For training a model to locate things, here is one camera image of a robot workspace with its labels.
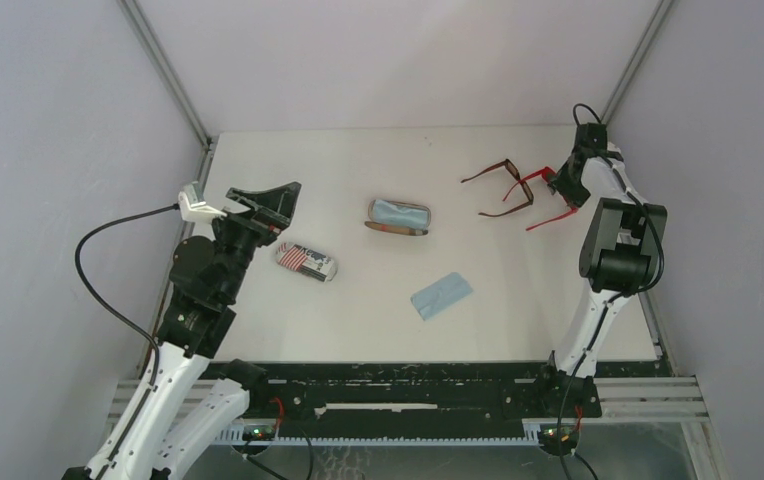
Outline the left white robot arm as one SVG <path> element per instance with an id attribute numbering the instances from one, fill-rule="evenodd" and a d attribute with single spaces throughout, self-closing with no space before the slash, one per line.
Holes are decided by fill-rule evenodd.
<path id="1" fill-rule="evenodd" d="M 77 275 L 91 296 L 117 320 L 147 340 L 149 359 L 133 397 L 97 453 L 66 479 L 181 479 L 234 420 L 271 399 L 266 371 L 235 359 L 199 404 L 177 414 L 206 372 L 236 317 L 233 305 L 256 250 L 273 244 L 292 222 L 301 184 L 263 191 L 231 188 L 227 199 L 244 206 L 230 212 L 210 206 L 198 182 L 185 185 L 167 211 L 183 221 L 207 224 L 211 237 L 192 236 L 173 252 L 169 306 L 154 334 L 112 307 L 82 266 L 87 240 L 111 228 L 103 224 L 76 246 Z"/>

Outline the flag print glasses case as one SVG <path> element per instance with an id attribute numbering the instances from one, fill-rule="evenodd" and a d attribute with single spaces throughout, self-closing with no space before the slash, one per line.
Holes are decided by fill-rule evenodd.
<path id="1" fill-rule="evenodd" d="M 318 282 L 330 282 L 338 273 L 338 263 L 333 257 L 297 243 L 279 245 L 274 259 L 279 266 Z"/>

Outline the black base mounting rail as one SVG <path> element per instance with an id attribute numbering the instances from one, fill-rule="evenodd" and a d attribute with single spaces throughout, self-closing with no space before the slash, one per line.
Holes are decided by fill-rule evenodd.
<path id="1" fill-rule="evenodd" d="M 265 363 L 242 420 L 280 437 L 445 441 L 520 437 L 537 420 L 603 417 L 609 380 L 668 378 L 661 360 L 605 361 L 570 381 L 544 362 Z"/>

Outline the light blue cleaning cloth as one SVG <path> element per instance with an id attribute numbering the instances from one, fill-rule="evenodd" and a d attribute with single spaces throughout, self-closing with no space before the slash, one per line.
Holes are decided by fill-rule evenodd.
<path id="1" fill-rule="evenodd" d="M 370 205 L 369 217 L 373 222 L 425 229 L 431 222 L 431 212 L 424 206 L 413 206 L 383 199 L 376 199 Z"/>

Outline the red sunglasses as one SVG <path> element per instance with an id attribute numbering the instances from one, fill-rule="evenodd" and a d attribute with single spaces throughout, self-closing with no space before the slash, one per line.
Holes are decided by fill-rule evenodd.
<path id="1" fill-rule="evenodd" d="M 555 174 L 551 167 L 541 167 L 532 173 L 522 174 L 535 195 L 535 203 L 529 208 L 533 210 L 533 213 L 529 218 L 530 224 L 525 228 L 527 233 L 565 222 L 575 217 L 580 211 L 579 207 L 571 204 L 551 186 L 549 180 Z"/>

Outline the brown striped glasses case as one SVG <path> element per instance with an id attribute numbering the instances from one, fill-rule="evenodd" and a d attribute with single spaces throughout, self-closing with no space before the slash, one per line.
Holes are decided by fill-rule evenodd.
<path id="1" fill-rule="evenodd" d="M 429 233 L 431 211 L 418 204 L 374 199 L 368 206 L 364 225 L 371 230 L 403 236 L 421 237 Z"/>

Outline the right aluminium frame post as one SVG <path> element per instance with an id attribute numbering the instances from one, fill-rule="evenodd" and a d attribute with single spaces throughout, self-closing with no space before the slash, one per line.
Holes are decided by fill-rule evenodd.
<path id="1" fill-rule="evenodd" d="M 628 59 L 619 74 L 617 83 L 612 89 L 602 112 L 602 119 L 613 127 L 618 116 L 625 110 L 625 104 L 641 73 L 659 43 L 668 22 L 673 16 L 680 1 L 654 1 L 651 13 L 643 23 Z M 669 365 L 668 338 L 660 319 L 660 309 L 653 290 L 643 292 L 638 297 L 644 319 L 650 333 L 655 362 Z"/>

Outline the left aluminium frame post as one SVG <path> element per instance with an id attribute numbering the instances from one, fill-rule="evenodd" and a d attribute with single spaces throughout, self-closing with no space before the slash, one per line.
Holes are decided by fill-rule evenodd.
<path id="1" fill-rule="evenodd" d="M 183 85 L 177 69 L 149 20 L 140 1 L 117 1 L 124 18 L 139 41 L 146 57 L 153 66 L 159 80 L 165 87 L 170 99 L 185 121 L 200 147 L 195 179 L 205 186 L 213 160 L 215 139 L 209 134 L 201 116 Z"/>

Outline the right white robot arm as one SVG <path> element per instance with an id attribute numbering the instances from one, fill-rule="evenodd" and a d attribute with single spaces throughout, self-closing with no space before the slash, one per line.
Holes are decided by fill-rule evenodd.
<path id="1" fill-rule="evenodd" d="M 583 293 L 570 327 L 551 352 L 542 388 L 550 397 L 587 398 L 617 315 L 662 277 L 668 212 L 637 191 L 601 123 L 577 126 L 571 154 L 549 175 L 548 185 L 570 206 L 592 203 L 595 209 L 578 261 Z"/>

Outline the brown tortoise sunglasses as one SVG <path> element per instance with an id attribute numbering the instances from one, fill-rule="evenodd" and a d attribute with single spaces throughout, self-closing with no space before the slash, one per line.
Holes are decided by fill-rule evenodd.
<path id="1" fill-rule="evenodd" d="M 534 205 L 535 195 L 529 186 L 528 181 L 520 173 L 520 170 L 514 164 L 514 162 L 508 158 L 486 166 L 477 173 L 461 179 L 459 183 L 472 183 L 473 181 L 486 175 L 493 174 L 496 171 L 504 171 L 506 176 L 512 180 L 512 183 L 508 185 L 508 188 L 501 201 L 507 203 L 510 199 L 517 199 L 518 203 L 501 212 L 490 213 L 486 211 L 479 211 L 477 213 L 478 216 L 489 219 L 497 219 L 518 213 L 522 210 L 529 209 Z"/>

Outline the aluminium frame post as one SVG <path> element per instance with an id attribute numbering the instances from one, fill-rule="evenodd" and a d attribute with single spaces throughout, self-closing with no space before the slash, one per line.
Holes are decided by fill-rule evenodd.
<path id="1" fill-rule="evenodd" d="M 602 112 L 602 119 L 613 127 L 618 116 L 625 110 L 625 104 L 641 73 L 659 43 L 668 22 L 673 16 L 680 1 L 654 1 L 651 13 L 643 23 L 628 59 L 619 74 L 617 83 L 612 89 Z M 650 333 L 655 362 L 669 365 L 668 338 L 660 319 L 660 309 L 653 290 L 643 292 L 638 297 L 644 319 Z"/>
<path id="2" fill-rule="evenodd" d="M 183 85 L 177 69 L 149 20 L 140 1 L 117 1 L 124 18 L 139 41 L 146 57 L 153 66 L 159 80 L 165 87 L 170 99 L 185 121 L 200 147 L 195 179 L 205 186 L 213 160 L 215 139 L 209 134 L 201 116 Z"/>

